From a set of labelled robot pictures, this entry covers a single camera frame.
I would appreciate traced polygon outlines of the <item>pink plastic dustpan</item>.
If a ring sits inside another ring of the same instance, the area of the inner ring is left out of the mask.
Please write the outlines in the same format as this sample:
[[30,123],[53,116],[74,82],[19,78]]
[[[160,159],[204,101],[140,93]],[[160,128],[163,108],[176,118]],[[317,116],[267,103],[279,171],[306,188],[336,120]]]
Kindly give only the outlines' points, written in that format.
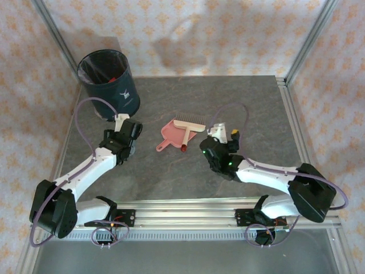
[[179,148],[182,152],[186,151],[187,145],[183,145],[185,130],[175,127],[174,119],[161,129],[161,134],[164,140],[156,146],[157,152],[161,152],[169,145]]

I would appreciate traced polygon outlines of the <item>cream hand brush grey bristles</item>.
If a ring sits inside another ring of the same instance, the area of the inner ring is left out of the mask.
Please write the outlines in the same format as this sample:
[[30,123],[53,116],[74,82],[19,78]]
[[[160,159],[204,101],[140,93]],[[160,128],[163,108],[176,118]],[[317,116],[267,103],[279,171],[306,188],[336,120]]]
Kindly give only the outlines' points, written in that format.
[[206,117],[203,115],[187,114],[179,112],[176,114],[173,124],[176,128],[185,131],[180,150],[185,152],[188,146],[189,135],[191,132],[203,132],[206,129]]

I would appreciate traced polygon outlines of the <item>dark blue round trash bin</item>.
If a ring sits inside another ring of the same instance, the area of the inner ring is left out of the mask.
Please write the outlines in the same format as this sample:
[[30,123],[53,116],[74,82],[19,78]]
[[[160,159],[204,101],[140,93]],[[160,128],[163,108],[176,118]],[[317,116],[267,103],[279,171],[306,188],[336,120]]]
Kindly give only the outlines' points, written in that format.
[[103,119],[113,120],[116,112],[134,116],[139,110],[140,97],[137,93],[131,69],[130,72],[112,83],[93,85],[83,83],[81,80],[80,82],[89,97],[101,98],[114,108],[112,110],[104,103],[94,101],[94,108]]

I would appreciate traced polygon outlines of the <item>clear plastic bin liner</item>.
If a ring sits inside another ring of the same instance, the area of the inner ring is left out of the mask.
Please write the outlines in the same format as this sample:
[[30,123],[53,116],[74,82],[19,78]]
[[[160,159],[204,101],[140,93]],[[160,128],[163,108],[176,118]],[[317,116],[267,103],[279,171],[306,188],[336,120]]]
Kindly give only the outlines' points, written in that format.
[[86,84],[111,83],[130,72],[127,57],[113,49],[96,50],[81,59],[77,67],[79,79]]

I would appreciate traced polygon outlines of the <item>orange patterned white cloth backdrop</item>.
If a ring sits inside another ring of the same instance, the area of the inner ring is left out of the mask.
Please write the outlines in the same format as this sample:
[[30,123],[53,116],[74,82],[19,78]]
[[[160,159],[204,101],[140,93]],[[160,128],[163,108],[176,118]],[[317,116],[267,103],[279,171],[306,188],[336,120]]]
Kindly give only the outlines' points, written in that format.
[[[76,61],[117,47],[135,76],[287,76],[326,0],[45,0]],[[365,0],[339,0],[290,85],[365,274]],[[37,181],[59,159],[76,78],[30,0],[0,0],[0,274],[14,274]]]

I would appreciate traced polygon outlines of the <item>aluminium table side rail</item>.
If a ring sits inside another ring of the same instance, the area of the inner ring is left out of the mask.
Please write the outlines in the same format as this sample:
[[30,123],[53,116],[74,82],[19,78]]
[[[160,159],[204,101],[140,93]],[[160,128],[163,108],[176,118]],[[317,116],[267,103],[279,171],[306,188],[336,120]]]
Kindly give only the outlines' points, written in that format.
[[75,95],[75,98],[74,98],[74,103],[73,103],[72,108],[71,108],[71,116],[70,116],[68,126],[66,128],[66,133],[64,135],[63,143],[62,143],[62,145],[59,149],[59,152],[56,156],[56,162],[55,162],[55,164],[52,168],[52,173],[50,175],[50,179],[51,179],[52,182],[55,179],[57,179],[58,177],[60,177],[60,175],[61,175],[62,166],[63,166],[63,162],[64,162],[64,158],[65,158],[66,150],[67,150],[67,146],[68,146],[68,141],[69,141],[69,138],[70,138],[70,131],[71,131],[71,127],[72,127],[74,116],[75,116],[75,110],[76,110],[76,107],[79,103],[80,96],[81,96],[82,92],[83,92],[83,87],[81,86],[81,84],[78,84],[78,89],[77,89],[77,92],[76,92],[76,95]]
[[273,140],[269,142],[269,163],[293,167],[289,172],[294,175],[285,177],[287,181],[279,191],[292,200],[300,212],[318,209],[323,188],[314,179],[301,176],[311,175],[315,167],[305,147],[289,90],[282,81],[278,80],[277,83],[277,93],[282,102],[275,99],[272,107],[273,118],[269,122],[269,129],[274,132],[270,135]]

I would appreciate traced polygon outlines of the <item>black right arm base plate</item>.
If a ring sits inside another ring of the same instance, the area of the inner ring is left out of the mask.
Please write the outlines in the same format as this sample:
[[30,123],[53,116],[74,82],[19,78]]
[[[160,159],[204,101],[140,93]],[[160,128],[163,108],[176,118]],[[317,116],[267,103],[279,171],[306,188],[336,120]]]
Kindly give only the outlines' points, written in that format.
[[257,224],[254,209],[236,209],[234,218],[238,227],[248,227],[252,224]]

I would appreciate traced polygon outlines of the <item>aluminium mounting rail beam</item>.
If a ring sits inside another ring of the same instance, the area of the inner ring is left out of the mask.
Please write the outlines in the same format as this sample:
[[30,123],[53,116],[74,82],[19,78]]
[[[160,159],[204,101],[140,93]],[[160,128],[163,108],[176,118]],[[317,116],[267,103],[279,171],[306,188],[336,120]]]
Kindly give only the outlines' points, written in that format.
[[[136,211],[134,227],[145,229],[231,229],[238,227],[236,209],[254,209],[259,198],[142,200],[116,203],[117,209]],[[267,227],[285,229],[295,216],[279,217]]]

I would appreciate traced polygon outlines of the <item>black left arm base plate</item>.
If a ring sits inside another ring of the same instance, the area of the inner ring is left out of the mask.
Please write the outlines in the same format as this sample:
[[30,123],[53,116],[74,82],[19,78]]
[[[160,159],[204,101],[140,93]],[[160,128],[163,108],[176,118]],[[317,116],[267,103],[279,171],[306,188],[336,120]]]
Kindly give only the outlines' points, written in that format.
[[[125,223],[129,227],[134,227],[136,211],[134,209],[113,209],[104,220],[111,221],[118,227],[115,222]],[[95,219],[84,224],[85,227],[110,227],[108,223],[98,223]]]

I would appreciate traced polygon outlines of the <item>grey metal base plate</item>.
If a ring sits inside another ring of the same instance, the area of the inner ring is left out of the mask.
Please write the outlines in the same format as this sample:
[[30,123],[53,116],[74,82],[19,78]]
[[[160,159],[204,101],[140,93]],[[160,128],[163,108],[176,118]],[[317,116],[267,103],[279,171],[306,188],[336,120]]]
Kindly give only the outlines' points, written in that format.
[[292,236],[269,249],[244,241],[126,241],[111,249],[90,242],[41,248],[32,274],[338,274],[327,245]]

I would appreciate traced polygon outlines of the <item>aluminium upright frame post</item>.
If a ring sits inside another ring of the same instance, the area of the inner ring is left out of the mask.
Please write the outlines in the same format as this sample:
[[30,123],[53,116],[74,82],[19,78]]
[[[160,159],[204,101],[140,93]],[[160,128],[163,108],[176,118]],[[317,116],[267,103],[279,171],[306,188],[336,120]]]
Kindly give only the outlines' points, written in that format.
[[58,46],[59,50],[61,51],[62,55],[65,57],[73,76],[75,77],[77,82],[80,83],[80,80],[79,80],[78,74],[77,74],[77,64],[75,62],[75,58],[71,54],[71,51],[70,51],[69,47],[67,46],[67,43],[66,43],[65,39],[63,38],[63,35],[61,34],[59,28],[57,27],[44,0],[30,0],[30,2],[35,7],[36,11],[38,12],[41,19],[43,20],[43,23],[46,25],[48,32],[50,33],[51,37],[55,41],[55,43]]
[[332,16],[338,2],[339,2],[339,0],[325,0],[324,6],[321,8],[321,11],[319,12],[319,15],[317,16],[303,45],[301,46],[299,53],[295,57],[294,62],[289,69],[289,72],[283,79],[284,85],[286,87],[289,87],[290,84],[293,82],[298,71],[304,64],[304,61],[305,61],[306,57],[308,56],[310,50],[314,46],[316,40],[318,39],[319,35],[321,34],[326,23],[329,21],[330,17]]

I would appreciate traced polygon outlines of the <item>aluminium frame leg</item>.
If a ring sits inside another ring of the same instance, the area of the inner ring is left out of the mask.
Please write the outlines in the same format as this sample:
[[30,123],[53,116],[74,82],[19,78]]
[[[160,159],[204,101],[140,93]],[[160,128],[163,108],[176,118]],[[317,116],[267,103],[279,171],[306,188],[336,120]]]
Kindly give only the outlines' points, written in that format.
[[26,236],[15,274],[32,274],[38,257],[39,248],[34,248],[29,243],[30,233]]
[[330,228],[327,229],[327,235],[339,274],[357,274],[344,231]]

